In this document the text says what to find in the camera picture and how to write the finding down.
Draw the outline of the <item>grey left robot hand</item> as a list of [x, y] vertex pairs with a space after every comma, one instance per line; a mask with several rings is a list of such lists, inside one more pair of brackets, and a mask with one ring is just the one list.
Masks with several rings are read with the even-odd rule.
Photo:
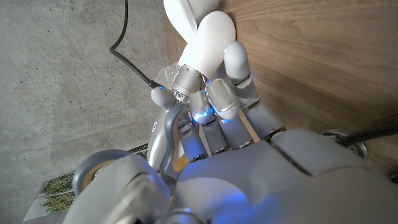
[[254, 104], [244, 46], [224, 52], [226, 73], [259, 142], [202, 158], [196, 132], [170, 109], [160, 171], [130, 154], [77, 196], [65, 223], [396, 223], [397, 186], [334, 139], [282, 130]]

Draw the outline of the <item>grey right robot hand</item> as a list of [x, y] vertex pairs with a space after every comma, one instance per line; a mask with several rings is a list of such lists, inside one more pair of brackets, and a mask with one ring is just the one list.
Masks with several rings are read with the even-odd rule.
[[160, 112], [154, 121], [148, 143], [147, 161], [155, 170], [159, 169], [167, 147], [167, 138], [164, 130], [164, 121], [167, 112], [168, 111], [165, 109], [160, 109]]

